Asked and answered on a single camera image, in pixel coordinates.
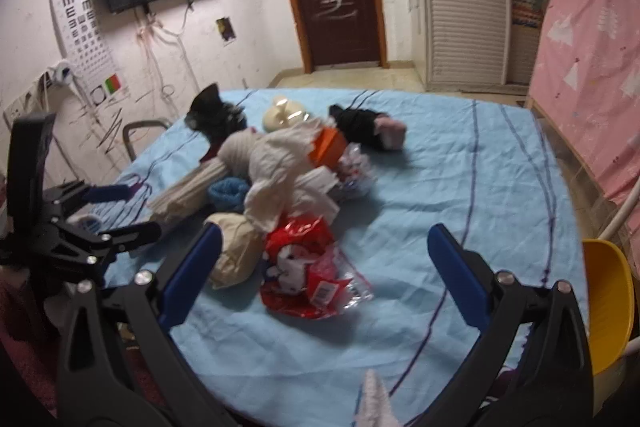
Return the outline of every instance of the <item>barcode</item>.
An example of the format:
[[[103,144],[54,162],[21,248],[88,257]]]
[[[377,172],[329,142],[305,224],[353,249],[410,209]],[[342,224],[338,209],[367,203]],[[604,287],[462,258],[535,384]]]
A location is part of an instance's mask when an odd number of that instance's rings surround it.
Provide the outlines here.
[[[337,284],[321,281],[318,283],[316,291],[314,291],[314,295],[311,297],[311,304],[318,308],[324,308],[332,301],[337,291]]]

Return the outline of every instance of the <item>eye chart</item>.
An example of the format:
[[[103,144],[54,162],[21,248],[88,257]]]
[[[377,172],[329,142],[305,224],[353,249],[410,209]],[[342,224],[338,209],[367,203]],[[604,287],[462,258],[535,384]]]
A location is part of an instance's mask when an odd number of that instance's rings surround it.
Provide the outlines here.
[[[94,107],[122,87],[91,0],[51,0],[66,58],[76,65],[78,84]]]

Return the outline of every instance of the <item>pink curtain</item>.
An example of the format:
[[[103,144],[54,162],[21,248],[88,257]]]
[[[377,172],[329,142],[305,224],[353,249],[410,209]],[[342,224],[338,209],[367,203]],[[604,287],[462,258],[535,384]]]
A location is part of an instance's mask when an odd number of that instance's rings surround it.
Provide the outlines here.
[[[622,203],[640,174],[640,0],[550,0],[529,94]],[[632,252],[640,267],[640,233]]]

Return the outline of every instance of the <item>floor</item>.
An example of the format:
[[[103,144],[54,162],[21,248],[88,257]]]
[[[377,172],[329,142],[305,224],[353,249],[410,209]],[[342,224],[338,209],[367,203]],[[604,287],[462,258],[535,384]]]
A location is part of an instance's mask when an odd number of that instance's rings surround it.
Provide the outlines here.
[[[333,87],[342,89],[398,89],[408,92],[425,92],[420,83],[417,72],[412,68],[389,69],[358,68],[358,69],[333,69],[315,71],[311,74],[301,74],[283,78],[276,87]],[[439,92],[446,96],[459,96],[463,98],[475,98],[485,102],[496,102],[504,105],[519,105],[522,107],[524,97],[510,94],[472,93],[472,92]],[[590,211],[593,204],[590,203],[588,188],[580,183],[575,165],[566,155],[564,143],[549,137],[552,148],[556,153],[562,175],[569,188],[578,229],[582,238],[598,236],[599,227],[594,222],[593,213]],[[600,410],[602,402],[622,383],[625,375],[625,361],[619,360],[603,373],[594,378],[594,409]]]

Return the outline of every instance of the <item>chair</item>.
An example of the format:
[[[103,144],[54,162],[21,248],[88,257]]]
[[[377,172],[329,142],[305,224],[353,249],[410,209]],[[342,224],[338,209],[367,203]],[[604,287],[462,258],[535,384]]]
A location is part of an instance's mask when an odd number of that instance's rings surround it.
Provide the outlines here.
[[[634,287],[626,257],[603,239],[582,241],[589,295],[589,348],[593,374],[625,350],[634,322]]]

